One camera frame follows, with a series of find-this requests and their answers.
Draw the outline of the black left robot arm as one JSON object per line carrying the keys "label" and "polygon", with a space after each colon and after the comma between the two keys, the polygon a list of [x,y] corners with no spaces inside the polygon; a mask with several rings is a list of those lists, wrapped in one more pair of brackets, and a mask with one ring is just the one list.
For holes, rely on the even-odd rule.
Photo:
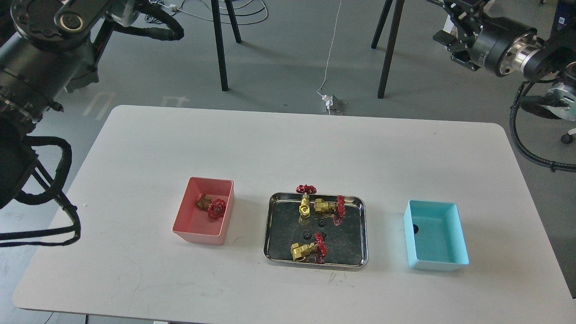
{"label": "black left robot arm", "polygon": [[[66,246],[81,237],[77,208],[63,193],[72,148],[31,132],[56,97],[98,82],[97,64],[113,32],[161,41],[182,39],[182,26],[148,0],[12,0],[4,6],[15,33],[1,47],[1,205],[55,201],[72,225],[1,234],[3,248]],[[39,238],[73,233],[63,242]]]}

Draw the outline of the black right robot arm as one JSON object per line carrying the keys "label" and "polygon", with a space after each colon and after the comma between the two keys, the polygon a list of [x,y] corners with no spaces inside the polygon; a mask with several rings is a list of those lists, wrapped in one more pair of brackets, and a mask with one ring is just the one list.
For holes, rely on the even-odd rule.
{"label": "black right robot arm", "polygon": [[543,40],[535,27],[488,16],[485,0],[436,0],[434,4],[445,10],[457,30],[457,35],[441,30],[433,37],[446,47],[453,62],[471,71],[485,68],[498,77],[512,72],[524,76],[509,117],[510,135],[520,154],[552,172],[574,172],[574,164],[545,159],[527,149],[516,123],[520,109],[545,119],[575,120],[574,21]]}

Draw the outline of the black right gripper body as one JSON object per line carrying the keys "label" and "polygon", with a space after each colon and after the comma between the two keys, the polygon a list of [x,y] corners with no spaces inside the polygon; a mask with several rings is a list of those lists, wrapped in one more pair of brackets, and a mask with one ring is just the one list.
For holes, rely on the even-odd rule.
{"label": "black right gripper body", "polygon": [[448,20],[444,28],[434,36],[434,41],[445,46],[452,62],[471,71],[485,68],[479,58],[473,58],[473,46],[483,28],[487,14],[485,8],[492,0],[429,0],[445,10]]}

